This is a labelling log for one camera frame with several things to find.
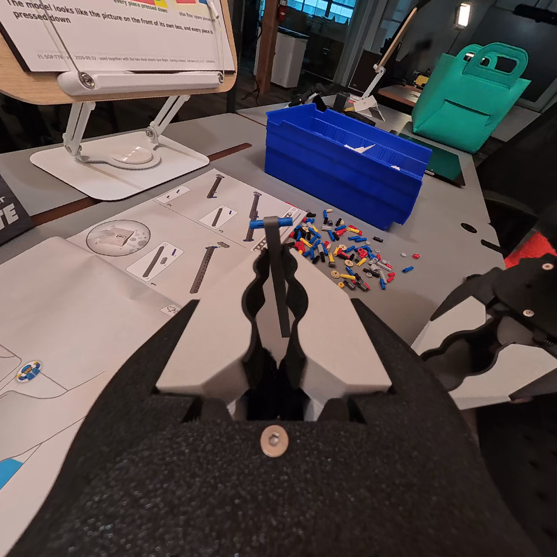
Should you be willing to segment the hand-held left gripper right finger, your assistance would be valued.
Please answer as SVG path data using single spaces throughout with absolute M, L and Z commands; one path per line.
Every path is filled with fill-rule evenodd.
M 302 395 L 305 421 L 331 399 L 385 393 L 391 379 L 352 299 L 293 248 L 283 250 L 286 303 L 294 322 L 283 369 Z

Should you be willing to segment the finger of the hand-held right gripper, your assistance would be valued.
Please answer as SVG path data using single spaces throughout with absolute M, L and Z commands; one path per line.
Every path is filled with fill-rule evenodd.
M 466 377 L 449 392 L 460 410 L 510 401 L 510 395 L 556 369 L 556 358 L 542 348 L 510 344 L 487 371 Z
M 475 350 L 488 348 L 496 336 L 496 317 L 483 303 L 466 298 L 456 306 L 430 319 L 412 344 L 423 360 L 436 357 L 468 357 Z

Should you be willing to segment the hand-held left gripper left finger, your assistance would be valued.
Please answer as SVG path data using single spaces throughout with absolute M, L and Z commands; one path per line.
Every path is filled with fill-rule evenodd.
M 236 420 L 256 415 L 252 397 L 270 373 L 256 322 L 269 271 L 263 250 L 202 296 L 157 380 L 160 393 L 220 400 Z

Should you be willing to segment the pile of small lego pieces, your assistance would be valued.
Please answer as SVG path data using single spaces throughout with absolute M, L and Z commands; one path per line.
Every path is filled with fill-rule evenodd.
M 304 210 L 290 207 L 293 225 L 285 247 L 300 261 L 328 276 L 348 293 L 385 291 L 398 276 L 417 267 L 421 254 L 401 252 L 398 261 L 388 258 L 380 244 L 383 238 L 367 233 L 354 218 L 333 207 Z

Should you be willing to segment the long grey lego beam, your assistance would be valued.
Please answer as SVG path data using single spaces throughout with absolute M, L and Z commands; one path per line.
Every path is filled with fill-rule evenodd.
M 272 275 L 278 321 L 282 338 L 290 337 L 289 309 L 286 303 L 286 282 L 282 266 L 282 242 L 280 239 L 279 218 L 264 217 L 263 227 L 266 234 L 267 250 Z

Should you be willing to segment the lego instruction booklet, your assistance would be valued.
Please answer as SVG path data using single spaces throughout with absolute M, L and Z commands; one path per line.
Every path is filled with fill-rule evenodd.
M 218 170 L 1 265 L 1 487 L 80 422 L 122 364 L 262 247 L 249 223 L 305 214 Z

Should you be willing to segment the lego set box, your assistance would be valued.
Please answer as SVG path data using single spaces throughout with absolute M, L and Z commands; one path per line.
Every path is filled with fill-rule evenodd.
M 34 227 L 31 217 L 1 177 L 1 246 Z

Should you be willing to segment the red textured pad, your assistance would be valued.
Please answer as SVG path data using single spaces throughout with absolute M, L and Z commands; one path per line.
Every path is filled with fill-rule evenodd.
M 534 231 L 505 258 L 505 266 L 512 268 L 518 265 L 522 259 L 540 258 L 546 254 L 556 256 L 556 251 L 543 234 Z

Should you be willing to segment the blue plastic bin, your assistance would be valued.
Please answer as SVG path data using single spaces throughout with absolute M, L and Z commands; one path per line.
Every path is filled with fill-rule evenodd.
M 380 230 L 407 222 L 429 148 L 315 104 L 267 112 L 266 129 L 269 175 Z M 375 147 L 360 154 L 345 144 Z

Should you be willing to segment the black tablet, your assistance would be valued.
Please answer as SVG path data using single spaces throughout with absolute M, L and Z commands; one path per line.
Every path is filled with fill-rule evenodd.
M 459 188 L 463 188 L 465 186 L 459 156 L 445 150 L 444 148 L 426 143 L 400 131 L 391 129 L 390 133 L 432 150 L 432 155 L 426 169 L 426 173 L 429 176 Z

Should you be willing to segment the teal felt bag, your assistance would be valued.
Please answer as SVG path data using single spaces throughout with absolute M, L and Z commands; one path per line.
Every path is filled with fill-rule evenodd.
M 527 51 L 499 42 L 442 54 L 412 111 L 413 133 L 476 153 L 529 85 L 528 62 Z

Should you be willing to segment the white cabinet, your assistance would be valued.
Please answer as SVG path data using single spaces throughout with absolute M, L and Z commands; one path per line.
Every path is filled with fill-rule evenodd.
M 278 32 L 271 83 L 283 88 L 298 86 L 307 42 L 307 38 Z

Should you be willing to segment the black metal pole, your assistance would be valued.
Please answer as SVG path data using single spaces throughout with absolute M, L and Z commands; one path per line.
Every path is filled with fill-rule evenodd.
M 242 52 L 242 29 L 245 14 L 246 1 L 228 1 L 231 15 L 232 32 L 234 39 L 235 54 L 237 60 L 236 80 L 233 87 L 227 92 L 226 112 L 234 114 L 236 112 L 236 94 L 240 72 L 240 60 Z

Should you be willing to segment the printed instruction sheet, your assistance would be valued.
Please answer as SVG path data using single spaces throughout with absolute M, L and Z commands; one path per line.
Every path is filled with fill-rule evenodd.
M 235 69 L 220 1 L 1 1 L 1 34 L 33 73 Z

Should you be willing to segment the wooden post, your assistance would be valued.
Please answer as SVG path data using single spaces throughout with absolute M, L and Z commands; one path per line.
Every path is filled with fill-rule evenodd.
M 279 1 L 266 1 L 262 20 L 262 32 L 257 64 L 256 81 L 260 95 L 270 90 L 272 69 L 275 57 L 275 46 L 278 32 Z

